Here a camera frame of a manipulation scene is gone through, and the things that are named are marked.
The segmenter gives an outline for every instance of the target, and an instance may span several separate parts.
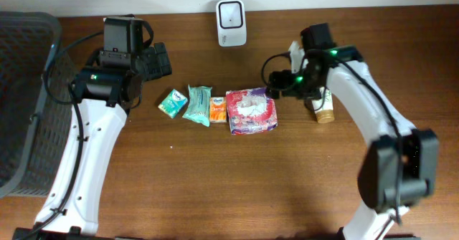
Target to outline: orange label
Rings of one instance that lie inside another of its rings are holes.
[[[227,101],[225,97],[210,98],[210,122],[225,123],[227,121]]]

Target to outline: gray plastic bin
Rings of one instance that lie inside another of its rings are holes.
[[[47,97],[41,76],[60,45],[62,28],[45,13],[0,12],[0,198],[46,196],[70,128],[70,105]],[[76,69],[67,54],[56,61],[51,92],[69,100]]]

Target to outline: teal bag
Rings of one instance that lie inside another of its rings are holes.
[[[209,127],[209,105],[210,105],[210,90],[211,87],[190,87],[189,104],[183,118],[190,119],[195,123],[201,123]]]

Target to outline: blue packet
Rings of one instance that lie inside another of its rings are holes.
[[[209,105],[210,105],[210,90],[211,87],[190,87],[189,105],[183,118],[190,119],[195,123],[201,123],[209,127]]]
[[[158,108],[170,118],[174,118],[187,102],[188,99],[183,94],[173,89],[163,102],[159,104]]]

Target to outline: camera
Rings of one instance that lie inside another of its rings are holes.
[[[143,28],[149,35],[146,41]],[[172,73],[166,45],[152,46],[150,24],[133,16],[105,18],[103,34],[104,47],[91,54],[75,79],[75,95],[79,102],[86,97],[105,100],[107,106],[119,104],[128,112],[137,97],[140,104],[144,82]]]

